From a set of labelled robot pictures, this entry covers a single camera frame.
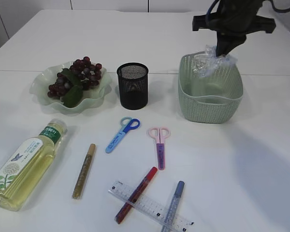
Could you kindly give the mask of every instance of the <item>pen holder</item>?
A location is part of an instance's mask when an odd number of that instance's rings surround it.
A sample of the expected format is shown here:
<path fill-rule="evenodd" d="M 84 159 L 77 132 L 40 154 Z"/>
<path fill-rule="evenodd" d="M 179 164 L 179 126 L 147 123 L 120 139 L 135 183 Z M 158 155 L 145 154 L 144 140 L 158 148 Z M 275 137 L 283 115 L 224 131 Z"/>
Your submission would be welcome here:
<path fill-rule="evenodd" d="M 179 67 L 178 96 L 186 119 L 202 123 L 223 123 L 235 113 L 243 97 L 243 83 L 236 65 L 220 66 L 200 77 L 194 72 L 198 55 L 183 56 Z"/>
<path fill-rule="evenodd" d="M 127 63 L 117 69 L 120 103 L 138 110 L 148 102 L 148 68 L 140 63 Z"/>

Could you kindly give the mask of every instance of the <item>woven plastic basket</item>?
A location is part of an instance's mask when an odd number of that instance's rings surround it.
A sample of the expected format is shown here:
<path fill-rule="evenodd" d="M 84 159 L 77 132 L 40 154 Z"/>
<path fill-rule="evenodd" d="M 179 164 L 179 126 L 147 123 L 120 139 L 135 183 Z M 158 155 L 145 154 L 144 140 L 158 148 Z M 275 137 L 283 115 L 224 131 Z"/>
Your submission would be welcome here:
<path fill-rule="evenodd" d="M 194 72 L 195 55 L 183 56 L 179 67 L 178 95 L 187 120 L 223 123 L 235 113 L 243 97 L 243 83 L 236 65 L 220 67 L 207 77 Z"/>

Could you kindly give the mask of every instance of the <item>black mesh pen holder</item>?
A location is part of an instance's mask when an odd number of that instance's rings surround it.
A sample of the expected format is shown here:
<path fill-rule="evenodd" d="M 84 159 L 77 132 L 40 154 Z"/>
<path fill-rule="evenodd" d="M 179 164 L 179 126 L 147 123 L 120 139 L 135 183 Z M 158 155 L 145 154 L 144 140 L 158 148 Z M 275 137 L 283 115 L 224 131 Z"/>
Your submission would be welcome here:
<path fill-rule="evenodd" d="M 140 63 L 127 63 L 117 69 L 120 103 L 138 110 L 148 102 L 148 68 Z"/>

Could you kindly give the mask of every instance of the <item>pen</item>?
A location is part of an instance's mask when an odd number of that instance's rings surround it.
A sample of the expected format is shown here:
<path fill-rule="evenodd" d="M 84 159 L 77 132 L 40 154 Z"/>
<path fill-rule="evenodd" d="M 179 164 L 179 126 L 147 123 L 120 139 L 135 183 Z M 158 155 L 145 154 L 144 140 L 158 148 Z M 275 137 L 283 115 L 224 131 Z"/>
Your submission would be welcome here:
<path fill-rule="evenodd" d="M 132 203 L 136 203 L 137 199 L 140 197 L 142 192 L 145 190 L 151 179 L 154 177 L 158 169 L 156 167 L 152 167 L 149 173 L 145 176 L 139 186 L 135 189 L 133 194 L 129 197 L 128 201 Z M 131 210 L 132 205 L 125 203 L 124 206 L 120 209 L 118 214 L 115 217 L 115 221 L 120 224 L 128 212 Z"/>
<path fill-rule="evenodd" d="M 184 181 L 179 181 L 177 184 L 176 191 L 173 195 L 173 199 L 171 201 L 168 213 L 167 213 L 167 215 L 165 217 L 165 221 L 164 221 L 167 225 L 172 226 L 172 223 L 173 223 L 173 220 L 174 220 L 174 217 L 176 214 L 176 210 L 177 210 L 177 207 L 179 204 L 179 200 L 180 200 L 182 193 L 183 193 L 184 185 L 185 185 Z M 166 226 L 162 227 L 161 232 L 169 232 L 169 231 L 171 231 L 171 230 L 168 227 L 166 227 Z"/>
<path fill-rule="evenodd" d="M 73 195 L 72 195 L 73 199 L 80 199 L 81 197 L 84 183 L 85 183 L 88 171 L 90 169 L 90 164 L 91 164 L 95 150 L 96 150 L 96 145 L 91 144 L 87 152 L 87 155 L 85 157 L 81 172 L 79 173 L 79 176 L 78 176 L 78 179 L 77 179 L 74 191 L 73 191 Z"/>

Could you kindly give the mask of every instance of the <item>red marker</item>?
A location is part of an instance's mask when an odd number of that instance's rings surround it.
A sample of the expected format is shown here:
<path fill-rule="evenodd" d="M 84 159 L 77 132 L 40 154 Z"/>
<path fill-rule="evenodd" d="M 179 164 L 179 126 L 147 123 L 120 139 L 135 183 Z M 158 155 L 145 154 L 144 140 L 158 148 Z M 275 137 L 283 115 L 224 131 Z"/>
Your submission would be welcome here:
<path fill-rule="evenodd" d="M 139 186 L 136 188 L 136 190 L 133 192 L 133 194 L 129 197 L 128 201 L 132 203 L 136 203 L 137 199 L 140 197 L 142 192 L 145 190 L 151 179 L 154 177 L 158 169 L 156 167 L 152 167 L 152 169 L 149 171 L 147 176 L 142 180 L 142 182 L 139 184 Z M 115 217 L 115 221 L 120 224 L 125 216 L 128 214 L 128 212 L 131 210 L 132 205 L 125 203 L 124 206 L 121 208 L 121 210 L 118 212 L 118 214 Z"/>

